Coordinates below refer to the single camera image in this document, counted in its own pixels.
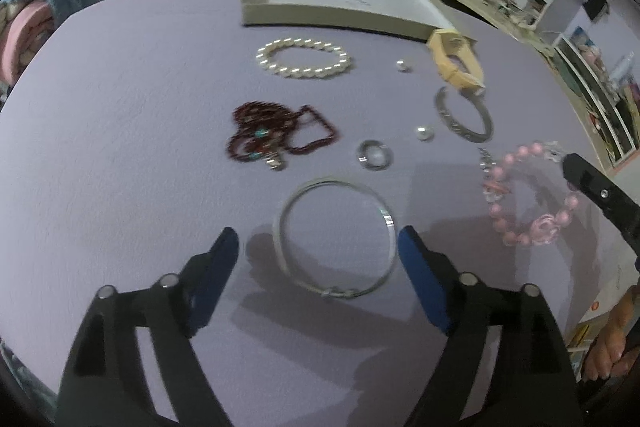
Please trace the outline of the person's right hand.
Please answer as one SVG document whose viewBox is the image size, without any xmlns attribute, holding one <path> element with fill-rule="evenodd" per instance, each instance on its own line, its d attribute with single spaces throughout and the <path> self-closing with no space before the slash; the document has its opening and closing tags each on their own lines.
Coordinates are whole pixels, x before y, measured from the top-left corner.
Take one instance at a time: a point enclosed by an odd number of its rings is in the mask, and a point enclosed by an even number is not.
<svg viewBox="0 0 640 427">
<path fill-rule="evenodd" d="M 639 285 L 630 286 L 611 309 L 603 329 L 593 343 L 582 367 L 583 381 L 596 381 L 625 376 L 634 366 L 639 349 L 625 351 L 626 327 L 630 324 L 639 301 Z"/>
</svg>

